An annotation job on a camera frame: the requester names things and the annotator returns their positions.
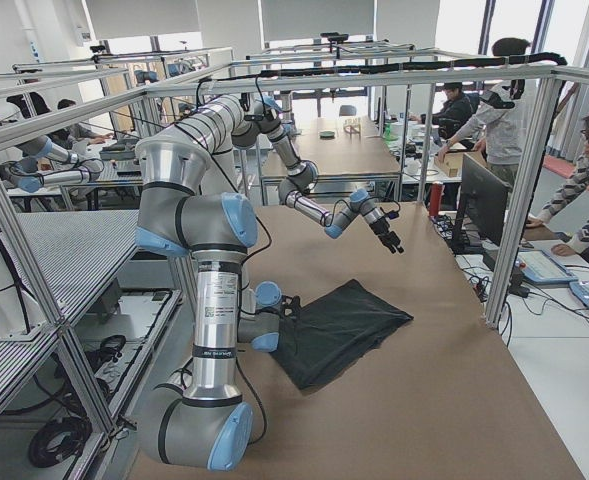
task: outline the wooden table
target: wooden table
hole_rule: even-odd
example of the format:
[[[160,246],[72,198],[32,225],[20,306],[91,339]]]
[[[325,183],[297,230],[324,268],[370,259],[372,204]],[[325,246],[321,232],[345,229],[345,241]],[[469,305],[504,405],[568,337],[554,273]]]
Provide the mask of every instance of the wooden table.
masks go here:
[[[378,136],[374,123],[361,118],[361,134],[343,131],[345,118],[318,118],[301,126],[294,147],[303,160],[313,161],[319,170],[318,183],[392,182],[398,195],[400,171],[396,158]],[[332,130],[335,138],[321,140],[319,132]],[[287,177],[287,169],[275,151],[270,151],[259,170],[261,198],[267,203],[267,188],[278,186]]]
[[[422,206],[403,204],[392,222],[401,255],[361,219],[331,240],[285,207],[258,214],[274,244],[250,260],[253,284],[274,280],[307,304],[355,278],[414,320],[314,393],[269,355],[241,353],[267,410],[265,438],[228,473],[139,453],[130,480],[583,478]]]

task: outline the cardboard box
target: cardboard box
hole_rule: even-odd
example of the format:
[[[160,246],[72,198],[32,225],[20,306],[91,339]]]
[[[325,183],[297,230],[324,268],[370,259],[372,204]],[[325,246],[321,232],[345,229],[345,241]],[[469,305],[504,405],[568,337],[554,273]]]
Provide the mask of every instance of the cardboard box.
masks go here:
[[[481,155],[481,152],[456,152],[452,151],[445,155],[443,161],[440,162],[438,158],[434,158],[434,165],[445,173],[448,177],[460,177],[461,167],[463,166],[463,155],[469,155],[478,163],[487,167],[487,163]]]

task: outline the brown tabletop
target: brown tabletop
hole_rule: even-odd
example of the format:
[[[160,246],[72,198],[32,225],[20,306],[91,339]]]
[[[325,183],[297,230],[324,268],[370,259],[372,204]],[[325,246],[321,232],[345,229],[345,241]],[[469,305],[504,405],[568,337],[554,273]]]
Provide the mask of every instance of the brown tabletop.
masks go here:
[[[300,128],[302,135],[295,137],[294,146],[304,160],[318,166],[321,177],[365,175],[371,173],[397,173],[399,165],[387,145],[378,136],[375,125],[367,117],[361,118],[361,134],[343,131],[344,118],[319,118]],[[336,138],[321,140],[319,132],[332,130]],[[276,152],[271,151],[262,167],[264,177],[287,176]]]
[[[401,255],[361,219],[330,240],[286,207],[258,213],[274,245],[250,260],[253,284],[274,280],[306,304],[355,278],[414,320],[311,394],[269,355],[241,353],[267,410],[265,438],[228,473],[139,453],[131,480],[583,478],[422,206],[403,204],[392,222]]]

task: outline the red cylinder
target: red cylinder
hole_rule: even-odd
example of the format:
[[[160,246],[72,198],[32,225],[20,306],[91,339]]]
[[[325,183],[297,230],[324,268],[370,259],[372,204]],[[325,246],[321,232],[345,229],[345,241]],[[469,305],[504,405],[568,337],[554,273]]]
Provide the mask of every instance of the red cylinder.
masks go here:
[[[443,195],[443,184],[441,182],[434,182],[432,184],[432,191],[430,192],[430,217],[435,217],[441,210],[441,196]]]

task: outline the folded fabric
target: folded fabric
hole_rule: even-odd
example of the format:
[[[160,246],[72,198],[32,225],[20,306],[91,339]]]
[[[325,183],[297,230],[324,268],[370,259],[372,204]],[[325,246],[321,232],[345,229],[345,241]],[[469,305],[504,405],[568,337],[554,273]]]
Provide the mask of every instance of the folded fabric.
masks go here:
[[[350,280],[285,317],[272,357],[299,389],[325,385],[412,319]]]

